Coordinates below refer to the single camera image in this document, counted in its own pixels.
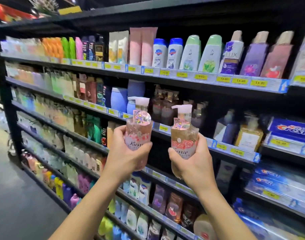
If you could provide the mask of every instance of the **plastic bottle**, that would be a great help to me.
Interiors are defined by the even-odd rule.
[[[276,44],[271,47],[260,76],[268,78],[283,77],[291,53],[292,45],[290,43],[293,36],[293,31],[285,31],[279,36]]]
[[[179,70],[197,71],[201,56],[201,42],[198,35],[188,37],[182,52]]]
[[[166,68],[179,69],[182,52],[183,52],[183,39],[172,38],[168,46],[168,57],[167,57]]]
[[[219,73],[236,74],[243,49],[242,32],[236,30],[231,37],[231,41],[226,43],[223,58],[219,66]]]
[[[165,68],[167,64],[167,44],[165,40],[155,39],[152,48],[152,67]]]
[[[217,73],[220,64],[222,39],[220,35],[213,34],[209,37],[202,54],[198,71]]]

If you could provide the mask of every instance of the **purple bottle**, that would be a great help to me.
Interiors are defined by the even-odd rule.
[[[238,124],[233,122],[234,110],[230,109],[225,117],[220,118],[214,131],[214,139],[223,143],[232,144],[238,129]]]
[[[266,44],[268,31],[258,32],[252,44],[247,50],[247,54],[240,70],[243,76],[259,76],[263,67],[268,44]]]
[[[71,206],[72,209],[74,209],[76,207],[77,202],[79,201],[79,199],[80,198],[77,196],[76,193],[71,197],[71,199],[70,199],[70,206]]]
[[[152,200],[152,208],[160,214],[164,214],[168,195],[168,192],[163,187],[156,185],[155,194]]]

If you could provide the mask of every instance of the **yellow price label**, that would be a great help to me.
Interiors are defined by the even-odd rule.
[[[248,83],[248,79],[246,79],[246,78],[233,78],[232,79],[232,83],[235,83],[235,84],[247,84]]]
[[[282,146],[282,147],[289,147],[290,143],[286,142],[284,140],[277,140],[277,139],[271,139],[270,141],[272,144]]]
[[[96,109],[98,109],[100,111],[104,111],[104,108],[102,106],[97,106]]]
[[[219,144],[217,143],[217,148],[222,149],[222,150],[227,150],[227,146],[223,145],[223,144]]]
[[[135,72],[136,68],[133,66],[128,66],[128,71]]]
[[[294,80],[298,81],[298,82],[301,82],[301,83],[305,83],[305,76],[302,76],[302,75],[295,76]]]
[[[145,73],[153,73],[154,69],[152,68],[145,68]]]
[[[216,81],[221,83],[230,83],[231,77],[228,76],[218,76]]]
[[[261,81],[261,80],[252,80],[250,82],[251,86],[257,86],[257,87],[267,87],[268,81]]]
[[[160,70],[160,75],[161,76],[169,76],[169,71]]]
[[[177,72],[177,77],[188,77],[188,73],[187,72]]]
[[[202,79],[202,80],[207,80],[208,76],[204,74],[196,74],[195,79]]]
[[[164,132],[168,132],[168,127],[163,126],[163,125],[159,125],[159,130],[164,131]]]
[[[279,200],[279,198],[280,198],[280,196],[279,196],[278,194],[275,194],[275,193],[273,193],[273,192],[269,192],[269,191],[267,191],[267,190],[264,190],[262,193],[263,193],[264,195],[266,195],[266,196],[268,196],[268,197],[270,197],[270,198],[274,198],[274,199],[276,199],[276,200]]]
[[[243,157],[244,154],[245,154],[244,151],[238,150],[238,149],[236,149],[236,148],[231,148],[231,149],[230,149],[230,152],[235,153],[235,154],[237,154],[237,155],[239,155],[239,156],[242,156],[242,157]]]
[[[114,115],[114,114],[115,114],[115,111],[114,111],[113,109],[109,109],[109,110],[108,110],[108,113]]]

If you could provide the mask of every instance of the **grey floor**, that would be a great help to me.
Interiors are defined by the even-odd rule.
[[[46,240],[67,214],[7,156],[0,130],[0,239]]]

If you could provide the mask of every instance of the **blue bottle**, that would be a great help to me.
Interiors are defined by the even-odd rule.
[[[230,109],[225,117],[220,118],[214,131],[214,139],[223,143],[232,144],[238,124],[233,122],[234,110]]]

